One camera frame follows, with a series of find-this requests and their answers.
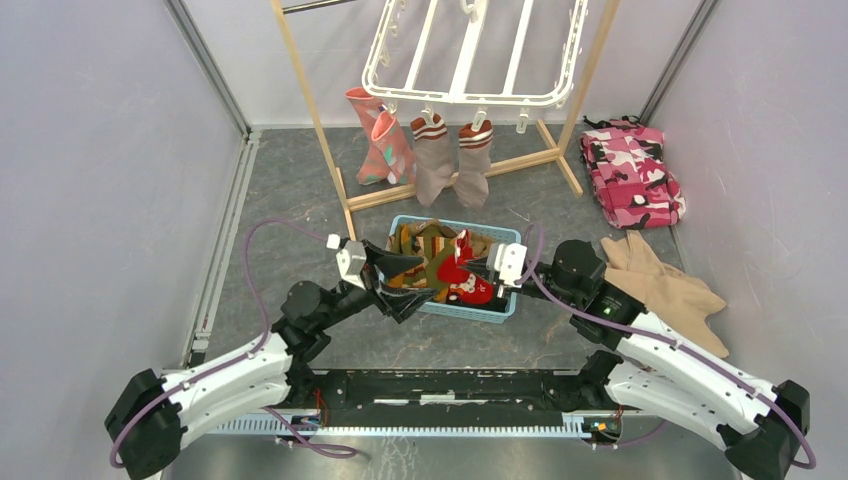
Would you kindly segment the red sock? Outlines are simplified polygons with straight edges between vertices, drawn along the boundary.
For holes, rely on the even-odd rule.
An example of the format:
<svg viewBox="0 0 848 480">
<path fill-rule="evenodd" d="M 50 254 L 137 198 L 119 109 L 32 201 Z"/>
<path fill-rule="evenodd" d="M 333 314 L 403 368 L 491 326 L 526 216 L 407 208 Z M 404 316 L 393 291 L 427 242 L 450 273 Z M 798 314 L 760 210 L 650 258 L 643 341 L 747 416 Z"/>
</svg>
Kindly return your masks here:
<svg viewBox="0 0 848 480">
<path fill-rule="evenodd" d="M 482 306 L 493 300 L 493 285 L 470 269 L 475 260 L 485 261 L 492 241 L 469 229 L 452 240 L 452 252 L 437 269 L 438 280 L 447 285 L 446 302 Z"/>
</svg>

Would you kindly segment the grey brown striped sock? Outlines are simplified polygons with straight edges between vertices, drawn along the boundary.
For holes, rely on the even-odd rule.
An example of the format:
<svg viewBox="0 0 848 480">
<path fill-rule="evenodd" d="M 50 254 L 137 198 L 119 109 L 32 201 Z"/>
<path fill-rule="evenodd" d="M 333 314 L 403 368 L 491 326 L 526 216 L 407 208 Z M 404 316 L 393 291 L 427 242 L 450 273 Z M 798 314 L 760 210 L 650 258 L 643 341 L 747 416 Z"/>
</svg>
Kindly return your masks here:
<svg viewBox="0 0 848 480">
<path fill-rule="evenodd" d="M 438 114 L 432 116 L 431 123 L 424 117 L 416 118 L 410 127 L 416 155 L 416 198 L 422 206 L 430 207 L 454 173 L 449 132 Z"/>
</svg>

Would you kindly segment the pink sock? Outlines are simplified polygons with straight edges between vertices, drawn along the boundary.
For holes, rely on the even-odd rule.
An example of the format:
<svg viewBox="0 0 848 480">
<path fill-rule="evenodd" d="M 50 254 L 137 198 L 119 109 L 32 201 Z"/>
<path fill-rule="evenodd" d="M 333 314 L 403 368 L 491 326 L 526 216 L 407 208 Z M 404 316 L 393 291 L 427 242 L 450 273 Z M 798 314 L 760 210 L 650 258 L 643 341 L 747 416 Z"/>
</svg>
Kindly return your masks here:
<svg viewBox="0 0 848 480">
<path fill-rule="evenodd" d="M 375 127 L 377 117 L 383 111 L 383 103 L 371 96 L 362 87 L 354 87 L 345 92 L 345 98 L 349 101 L 368 141 L 368 152 L 359 168 L 356 179 L 360 185 L 371 185 L 386 180 L 389 167 L 382 153 L 371 140 L 372 130 Z"/>
<path fill-rule="evenodd" d="M 381 111 L 371 130 L 370 141 L 388 168 L 390 184 L 408 185 L 415 181 L 416 156 L 395 116 Z"/>
</svg>

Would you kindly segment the white clip hanger frame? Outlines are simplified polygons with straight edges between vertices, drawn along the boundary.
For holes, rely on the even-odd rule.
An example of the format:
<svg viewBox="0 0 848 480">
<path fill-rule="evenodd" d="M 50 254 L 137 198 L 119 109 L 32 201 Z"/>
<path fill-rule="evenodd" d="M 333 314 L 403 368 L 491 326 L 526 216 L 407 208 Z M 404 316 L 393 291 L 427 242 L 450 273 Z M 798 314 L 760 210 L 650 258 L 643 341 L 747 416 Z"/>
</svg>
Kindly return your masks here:
<svg viewBox="0 0 848 480">
<path fill-rule="evenodd" d="M 367 60 L 361 74 L 361 85 L 367 93 L 382 99 L 394 113 L 400 102 L 417 102 L 427 120 L 434 115 L 437 105 L 473 107 L 476 109 L 473 124 L 478 127 L 486 119 L 490 108 L 514 108 L 519 112 L 516 131 L 523 133 L 532 110 L 562 108 L 574 88 L 574 72 L 581 52 L 583 33 L 589 3 L 575 1 L 568 12 L 568 29 L 557 62 L 552 87 L 544 93 L 518 93 L 516 82 L 525 45 L 530 35 L 534 1 L 523 1 L 518 15 L 516 31 L 509 35 L 512 41 L 503 85 L 493 93 L 476 93 L 469 89 L 474 62 L 480 50 L 489 12 L 495 7 L 491 1 L 460 1 L 454 8 L 465 20 L 458 56 L 449 71 L 450 83 L 441 89 L 419 88 L 417 81 L 430 40 L 435 37 L 438 1 L 428 1 L 422 17 L 416 20 L 421 26 L 412 58 L 400 86 L 390 86 L 380 79 L 382 72 L 391 70 L 390 46 L 401 40 L 399 33 L 407 10 L 406 1 L 384 3 Z"/>
</svg>

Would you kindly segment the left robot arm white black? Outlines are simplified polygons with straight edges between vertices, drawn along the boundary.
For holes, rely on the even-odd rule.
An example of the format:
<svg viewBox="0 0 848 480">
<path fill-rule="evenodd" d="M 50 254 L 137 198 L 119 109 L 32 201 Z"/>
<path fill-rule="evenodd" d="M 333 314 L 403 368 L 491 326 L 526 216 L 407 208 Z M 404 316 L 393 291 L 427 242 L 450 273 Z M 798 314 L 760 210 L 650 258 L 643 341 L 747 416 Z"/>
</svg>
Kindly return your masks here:
<svg viewBox="0 0 848 480">
<path fill-rule="evenodd" d="M 297 282 L 281 317 L 243 346 L 199 366 L 166 375 L 146 369 L 128 380 L 104 420 L 112 467 L 146 479 L 223 423 L 282 402 L 306 405 L 314 394 L 308 364 L 329 345 L 327 329 L 369 307 L 401 323 L 434 294 L 387 283 L 421 266 L 419 256 L 336 235 L 328 244 L 340 277 L 335 287 Z"/>
</svg>

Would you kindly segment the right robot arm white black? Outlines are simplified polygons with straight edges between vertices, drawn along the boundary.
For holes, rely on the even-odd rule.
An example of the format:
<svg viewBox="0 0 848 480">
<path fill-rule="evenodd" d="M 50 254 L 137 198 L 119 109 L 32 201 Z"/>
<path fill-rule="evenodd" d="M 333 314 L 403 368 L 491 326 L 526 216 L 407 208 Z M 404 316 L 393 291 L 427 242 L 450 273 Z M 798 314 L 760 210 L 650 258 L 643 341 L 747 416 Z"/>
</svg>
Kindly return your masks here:
<svg viewBox="0 0 848 480">
<path fill-rule="evenodd" d="M 494 243 L 485 254 L 459 244 L 451 258 L 496 295 L 522 293 L 558 305 L 581 336 L 604 346 L 603 370 L 577 382 L 585 405 L 612 401 L 660 417 L 717 447 L 750 479 L 783 479 L 793 467 L 816 467 L 803 386 L 773 384 L 688 340 L 605 280 L 606 264 L 590 243 L 564 241 L 549 263 L 528 258 L 520 243 Z"/>
</svg>

